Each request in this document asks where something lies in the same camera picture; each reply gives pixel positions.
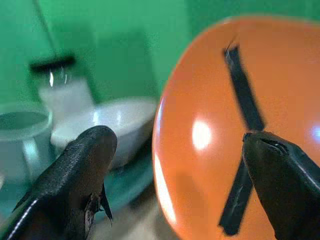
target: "green wall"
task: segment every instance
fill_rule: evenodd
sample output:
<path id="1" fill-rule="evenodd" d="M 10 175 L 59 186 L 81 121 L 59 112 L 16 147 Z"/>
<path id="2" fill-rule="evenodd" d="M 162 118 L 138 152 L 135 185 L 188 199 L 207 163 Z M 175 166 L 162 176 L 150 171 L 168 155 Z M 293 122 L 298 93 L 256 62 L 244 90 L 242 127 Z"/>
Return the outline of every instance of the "green wall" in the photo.
<path id="1" fill-rule="evenodd" d="M 76 55 L 97 103 L 159 97 L 184 49 L 209 25 L 245 14 L 318 20 L 320 11 L 316 0 L 38 0 L 39 15 L 34 3 L 0 3 L 0 103 L 36 100 L 28 63 L 66 52 Z"/>
<path id="2" fill-rule="evenodd" d="M 0 104 L 36 101 L 28 63 L 53 49 L 32 0 L 0 1 Z"/>

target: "white basin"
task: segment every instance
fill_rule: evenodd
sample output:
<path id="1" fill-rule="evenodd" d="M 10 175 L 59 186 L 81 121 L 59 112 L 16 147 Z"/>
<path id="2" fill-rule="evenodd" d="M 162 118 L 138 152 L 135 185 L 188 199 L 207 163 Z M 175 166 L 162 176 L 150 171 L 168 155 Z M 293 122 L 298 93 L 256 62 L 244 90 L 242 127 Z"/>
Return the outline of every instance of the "white basin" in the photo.
<path id="1" fill-rule="evenodd" d="M 51 143 L 63 150 L 88 128 L 105 125 L 117 136 L 112 168 L 127 164 L 149 138 L 157 102 L 150 97 L 129 97 L 96 106 L 59 122 L 53 129 Z"/>

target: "floor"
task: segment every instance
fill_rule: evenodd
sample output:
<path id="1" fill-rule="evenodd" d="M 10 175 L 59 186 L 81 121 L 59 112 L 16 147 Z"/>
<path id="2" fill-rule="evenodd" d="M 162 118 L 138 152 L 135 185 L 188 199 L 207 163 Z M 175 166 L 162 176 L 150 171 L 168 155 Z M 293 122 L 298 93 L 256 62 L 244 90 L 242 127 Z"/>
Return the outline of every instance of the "floor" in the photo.
<path id="1" fill-rule="evenodd" d="M 158 206 L 155 188 L 150 185 L 130 205 L 97 223 L 90 240 L 178 240 Z"/>

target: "black tape cross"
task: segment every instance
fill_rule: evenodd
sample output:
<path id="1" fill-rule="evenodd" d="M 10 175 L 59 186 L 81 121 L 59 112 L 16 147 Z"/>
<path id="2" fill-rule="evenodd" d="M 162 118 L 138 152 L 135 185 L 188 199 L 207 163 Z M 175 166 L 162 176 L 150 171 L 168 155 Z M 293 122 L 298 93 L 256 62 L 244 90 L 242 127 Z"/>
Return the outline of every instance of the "black tape cross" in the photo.
<path id="1" fill-rule="evenodd" d="M 247 75 L 242 69 L 238 46 L 227 49 L 224 52 L 224 59 L 230 71 L 233 89 L 246 127 L 249 130 L 262 131 L 265 128 L 265 124 L 259 113 Z M 248 169 L 241 159 L 219 221 L 219 225 L 223 227 L 224 232 L 229 236 L 233 236 L 239 231 L 252 187 Z"/>

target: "black jar lid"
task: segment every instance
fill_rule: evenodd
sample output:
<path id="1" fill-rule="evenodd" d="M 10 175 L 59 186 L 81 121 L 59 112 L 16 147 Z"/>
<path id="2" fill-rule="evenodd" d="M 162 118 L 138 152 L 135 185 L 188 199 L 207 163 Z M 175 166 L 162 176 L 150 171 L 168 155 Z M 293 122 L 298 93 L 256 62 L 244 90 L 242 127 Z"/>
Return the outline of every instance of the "black jar lid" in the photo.
<path id="1" fill-rule="evenodd" d="M 54 71 L 61 67 L 69 67 L 74 65 L 76 59 L 73 55 L 65 55 L 62 57 L 55 57 L 52 59 L 46 59 L 40 62 L 35 62 L 30 64 L 30 70 L 33 73 L 47 73 L 49 71 Z"/>

